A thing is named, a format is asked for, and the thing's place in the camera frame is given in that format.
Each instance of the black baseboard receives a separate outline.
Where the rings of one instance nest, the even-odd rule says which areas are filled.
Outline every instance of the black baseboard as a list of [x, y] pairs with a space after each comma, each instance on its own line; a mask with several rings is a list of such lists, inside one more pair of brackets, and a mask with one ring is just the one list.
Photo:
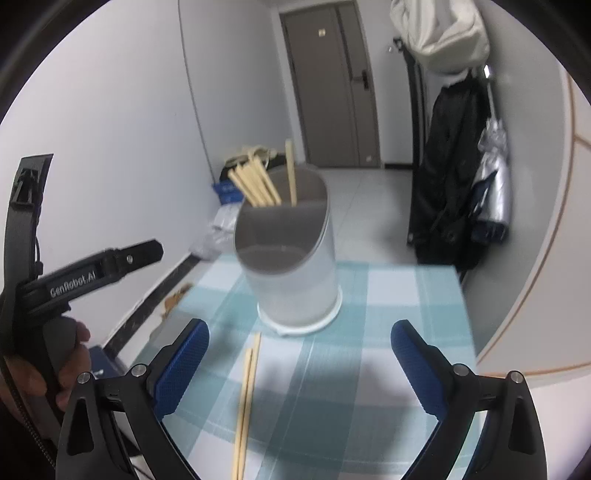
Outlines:
[[387, 170], [412, 170], [413, 164], [411, 164], [411, 163], [385, 163], [384, 168]]
[[138, 331], [138, 328], [148, 319], [158, 304], [166, 298], [166, 295], [187, 275], [200, 258], [195, 255], [189, 255], [185, 258], [166, 278], [160, 282], [145, 300], [135, 309], [125, 323], [107, 342], [103, 351], [111, 360], [115, 360], [119, 352], [123, 349], [129, 339]]

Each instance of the bundle of chopsticks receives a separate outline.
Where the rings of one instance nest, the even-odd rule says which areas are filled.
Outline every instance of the bundle of chopsticks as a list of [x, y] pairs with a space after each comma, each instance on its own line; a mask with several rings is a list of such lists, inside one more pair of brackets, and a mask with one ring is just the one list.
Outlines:
[[[297, 189], [291, 140], [285, 141], [285, 158], [287, 160], [291, 206], [294, 207], [297, 205]], [[253, 207], [281, 205], [281, 197], [258, 156], [253, 155], [244, 165], [236, 165], [234, 170], [228, 172], [228, 178]]]
[[256, 333], [254, 346], [246, 350], [244, 357], [244, 372], [240, 402], [238, 403], [238, 421], [236, 422], [236, 436], [234, 437], [234, 456], [232, 459], [232, 479], [242, 480], [246, 464], [246, 443], [248, 441], [248, 427], [251, 419], [252, 395], [255, 389], [256, 363], [261, 347], [261, 334]]

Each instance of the metal pivot bolt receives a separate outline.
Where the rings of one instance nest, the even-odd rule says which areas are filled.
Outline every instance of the metal pivot bolt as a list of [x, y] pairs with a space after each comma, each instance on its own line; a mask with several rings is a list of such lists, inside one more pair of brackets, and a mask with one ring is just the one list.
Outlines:
[[141, 377], [148, 368], [144, 364], [137, 364], [131, 369], [131, 374], [134, 377]]
[[510, 377], [515, 383], [523, 382], [523, 375], [521, 375], [519, 372], [511, 372]]
[[455, 364], [453, 372], [459, 377], [465, 377], [470, 372], [470, 369], [464, 364]]
[[78, 375], [78, 378], [76, 379], [76, 381], [79, 384], [85, 384], [89, 380], [90, 380], [90, 372], [82, 372], [80, 375]]

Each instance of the door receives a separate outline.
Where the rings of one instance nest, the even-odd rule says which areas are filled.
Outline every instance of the door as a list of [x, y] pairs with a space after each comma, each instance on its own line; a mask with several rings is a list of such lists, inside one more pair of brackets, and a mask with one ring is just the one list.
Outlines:
[[308, 161], [380, 165], [375, 100], [352, 2], [282, 16]]

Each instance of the tablecloth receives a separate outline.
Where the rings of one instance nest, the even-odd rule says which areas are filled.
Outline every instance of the tablecloth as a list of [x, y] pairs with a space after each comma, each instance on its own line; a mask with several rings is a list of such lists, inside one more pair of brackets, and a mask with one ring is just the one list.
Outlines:
[[[385, 480], [411, 465], [436, 419], [421, 408], [389, 344], [408, 319], [451, 363], [475, 367], [454, 269], [340, 262], [343, 306], [313, 335], [282, 338], [258, 319], [235, 257], [220, 257], [142, 350], [148, 363], [192, 317], [210, 346], [177, 411], [164, 419], [202, 480], [230, 478], [245, 349], [262, 332], [245, 480]], [[476, 446], [474, 421], [450, 478]]]

